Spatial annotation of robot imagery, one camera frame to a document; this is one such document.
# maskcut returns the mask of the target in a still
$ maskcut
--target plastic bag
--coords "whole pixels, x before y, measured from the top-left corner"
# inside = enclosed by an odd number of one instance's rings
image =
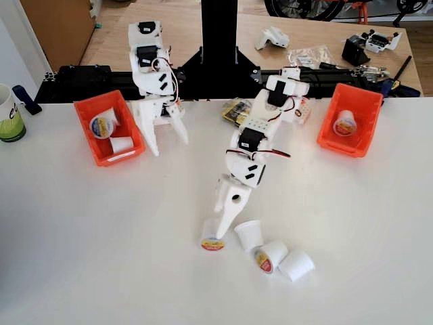
[[[287,51],[289,66],[306,66],[318,69],[320,62],[335,64],[334,58],[326,45],[308,47],[306,49],[290,49]]]

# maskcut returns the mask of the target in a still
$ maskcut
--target bicycle wheel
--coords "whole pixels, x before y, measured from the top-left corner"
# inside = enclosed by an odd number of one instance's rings
[[[344,6],[343,1],[265,0],[270,16],[333,20]]]

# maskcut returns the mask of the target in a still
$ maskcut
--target green mug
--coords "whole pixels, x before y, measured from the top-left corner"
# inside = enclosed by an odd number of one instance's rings
[[[0,140],[14,142],[26,134],[18,105],[15,103],[12,90],[0,83]]]

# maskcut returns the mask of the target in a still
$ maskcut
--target wooden cabinet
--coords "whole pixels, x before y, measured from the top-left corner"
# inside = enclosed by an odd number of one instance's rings
[[[21,0],[51,69],[77,65],[95,22],[89,0]]]

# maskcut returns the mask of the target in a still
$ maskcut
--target black device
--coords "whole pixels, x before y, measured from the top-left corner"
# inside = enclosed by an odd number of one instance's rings
[[[239,136],[238,146],[249,152],[255,152],[258,150],[260,141],[265,138],[263,132],[259,132],[253,129],[245,128]]]
[[[12,91],[20,101],[24,102],[24,107],[30,114],[36,115],[39,112],[42,112],[42,108],[30,98],[23,86],[16,85],[12,88]]]
[[[367,63],[370,59],[365,55],[365,38],[353,35],[346,40],[342,53],[343,59],[353,66],[360,66]]]

